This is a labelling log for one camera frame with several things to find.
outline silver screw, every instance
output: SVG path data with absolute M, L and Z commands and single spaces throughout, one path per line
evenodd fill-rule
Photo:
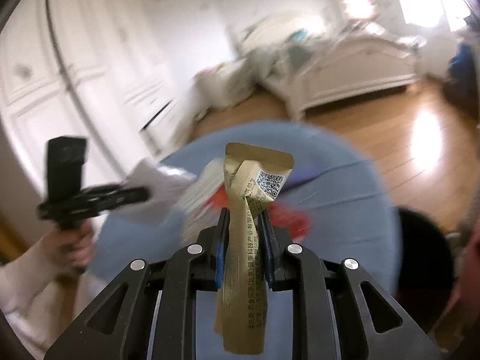
M 302 247 L 298 244 L 290 244 L 286 247 L 286 249 L 293 254 L 299 254 L 302 252 Z
M 145 268 L 145 261 L 142 259 L 136 259 L 135 261 L 131 262 L 130 268 L 134 271 L 140 271 L 141 269 Z
M 346 259 L 344 265 L 348 269 L 357 269 L 359 267 L 358 262 L 354 259 Z
M 190 245 L 187 249 L 187 251 L 190 253 L 190 254 L 198 254 L 198 253 L 202 253 L 202 245 L 199 245 L 199 244 L 193 244 L 193 245 Z

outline bed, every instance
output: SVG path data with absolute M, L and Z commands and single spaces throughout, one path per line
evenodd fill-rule
M 292 119 L 320 104 L 414 83 L 420 37 L 374 22 L 338 30 L 318 15 L 283 13 L 253 26 L 241 43 L 258 84 L 286 102 Z

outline blue round table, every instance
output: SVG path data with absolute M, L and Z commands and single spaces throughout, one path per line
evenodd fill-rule
M 199 175 L 214 158 L 223 158 L 229 142 L 249 143 L 289 152 L 291 177 L 312 172 L 313 180 L 282 192 L 278 200 L 306 211 L 312 226 L 302 244 L 324 260 L 351 257 L 393 292 L 400 267 L 401 235 L 391 205 L 371 163 L 337 136 L 294 122 L 259 122 L 223 130 L 188 144 L 162 161 Z M 110 281 L 131 260 L 150 263 L 168 259 L 180 245 L 183 214 L 172 212 L 156 228 L 131 223 L 111 214 L 97 242 L 90 272 Z M 213 332 L 215 293 L 197 294 L 197 358 L 234 359 Z M 265 352 L 252 359 L 291 359 L 291 293 L 268 293 Z

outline black strip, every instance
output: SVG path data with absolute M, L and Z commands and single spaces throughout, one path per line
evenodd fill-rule
M 57 42 L 57 38 L 53 30 L 52 15 L 50 10 L 50 0 L 45 0 L 45 7 L 46 7 L 46 22 L 49 28 L 49 35 L 50 35 L 50 40 L 52 42 L 55 59 L 57 60 L 59 73 L 63 78 L 63 81 L 65 82 L 67 92 L 71 95 L 73 105 L 77 110 L 77 112 L 80 114 L 83 122 L 87 125 L 87 129 L 89 133 L 92 134 L 92 137 L 95 139 L 97 145 L 100 147 L 100 150 L 103 151 L 103 154 L 105 155 L 105 157 L 107 157 L 112 167 L 117 171 L 120 177 L 126 177 L 127 174 L 123 171 L 122 166 L 117 161 L 117 159 L 113 156 L 110 149 L 103 141 L 102 137 L 98 133 L 93 123 L 90 122 L 90 117 L 88 116 L 86 110 L 82 106 L 82 101 L 80 100 L 80 97 L 78 96 L 78 93 L 75 90 L 74 84 L 71 82 L 70 76 L 68 75 L 68 72 L 67 72 L 67 69 L 66 69 L 66 66 Z
M 165 108 L 167 108 L 170 104 L 172 104 L 172 101 L 173 100 L 170 100 L 168 103 L 166 103 L 161 109 L 160 111 L 158 111 L 146 124 L 145 126 L 143 126 L 140 131 L 144 131 L 148 126 L 150 126 L 152 124 L 152 122 L 155 120 L 155 118 L 157 118 L 158 115 L 160 115 L 164 110 Z

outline human hand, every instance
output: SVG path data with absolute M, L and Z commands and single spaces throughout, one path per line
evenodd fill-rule
M 92 222 L 86 220 L 77 230 L 55 230 L 42 238 L 47 257 L 60 267 L 86 267 L 94 253 Z

